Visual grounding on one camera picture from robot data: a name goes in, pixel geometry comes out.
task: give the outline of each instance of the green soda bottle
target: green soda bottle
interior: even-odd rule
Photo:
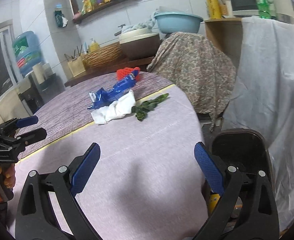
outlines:
[[[259,16],[263,19],[271,19],[269,4],[267,0],[256,0],[259,10]]]

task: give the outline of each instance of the white lid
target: white lid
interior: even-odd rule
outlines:
[[[122,34],[119,35],[119,40],[121,41],[121,40],[124,40],[124,39],[127,39],[127,38],[142,35],[142,34],[145,34],[145,33],[151,33],[151,29],[142,28],[142,29],[137,29],[137,30],[133,30],[133,31],[130,31],[130,32],[122,33]]]
[[[141,39],[144,39],[144,38],[153,37],[153,36],[156,36],[156,35],[159,35],[159,34],[158,33],[145,33],[145,34],[142,34],[142,35],[138,35],[138,36],[134,36],[134,37],[124,39],[124,40],[120,40],[119,43],[124,44],[124,43],[127,43],[127,42],[137,41],[137,40],[141,40]]]

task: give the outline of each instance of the green leafy vegetable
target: green leafy vegetable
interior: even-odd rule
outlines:
[[[156,108],[156,106],[159,103],[165,101],[168,96],[169,96],[168,93],[163,94],[163,95],[158,96],[155,99],[143,102],[140,106],[133,106],[131,108],[131,112],[136,113],[137,119],[141,122],[142,120],[144,120],[147,117],[147,113],[149,111],[153,111]]]

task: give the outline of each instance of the window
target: window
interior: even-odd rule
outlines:
[[[22,76],[15,66],[15,56],[11,48],[10,26],[0,29],[0,97],[14,87]]]

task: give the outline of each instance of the blue plastic wrapper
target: blue plastic wrapper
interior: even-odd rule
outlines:
[[[136,84],[136,76],[138,76],[138,73],[139,70],[134,70],[117,82],[110,90],[106,91],[101,88],[95,93],[90,92],[89,96],[93,104],[90,107],[87,107],[87,109],[95,110],[103,106],[109,106],[113,101],[121,98],[127,90]]]

